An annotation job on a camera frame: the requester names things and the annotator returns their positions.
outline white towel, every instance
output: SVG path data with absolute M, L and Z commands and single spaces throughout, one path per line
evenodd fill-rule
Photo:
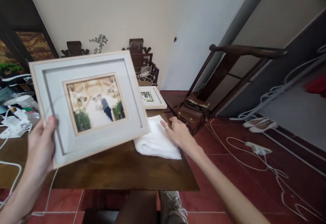
M 167 137 L 161 120 L 163 118 L 160 115 L 148 118 L 151 132 L 133 140 L 137 152 L 166 159 L 181 159 L 178 147 Z

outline bride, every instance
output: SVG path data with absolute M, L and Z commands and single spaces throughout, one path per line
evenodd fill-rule
M 112 120 L 110 120 L 110 118 L 103 112 L 101 106 L 101 101 L 96 97 L 92 97 L 86 108 L 92 128 L 100 127 L 112 122 Z

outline small picture frame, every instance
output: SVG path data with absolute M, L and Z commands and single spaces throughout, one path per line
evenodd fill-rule
M 167 108 L 167 105 L 156 86 L 141 86 L 139 88 L 145 109 Z
M 129 51 L 29 66 L 43 123 L 57 119 L 55 169 L 150 132 Z

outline wooden table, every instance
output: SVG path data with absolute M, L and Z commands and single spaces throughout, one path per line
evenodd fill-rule
M 147 110 L 148 117 L 155 115 L 167 121 L 162 109 Z M 53 188 L 199 191 L 183 152 L 181 155 L 182 160 L 144 156 L 136 151 L 133 141 L 129 141 L 60 168 Z M 0 150 L 2 161 L 24 167 L 26 158 L 27 133 L 9 139 Z M 17 167 L 0 164 L 0 188 L 10 188 L 17 173 Z M 49 175 L 47 184 L 53 175 L 54 172 Z

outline wedding photo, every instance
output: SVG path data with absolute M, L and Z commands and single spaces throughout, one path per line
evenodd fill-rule
M 154 101 L 154 99 L 152 98 L 149 91 L 140 92 L 140 93 L 142 95 L 142 99 L 144 102 L 153 102 Z
M 64 82 L 75 133 L 126 117 L 116 75 Z

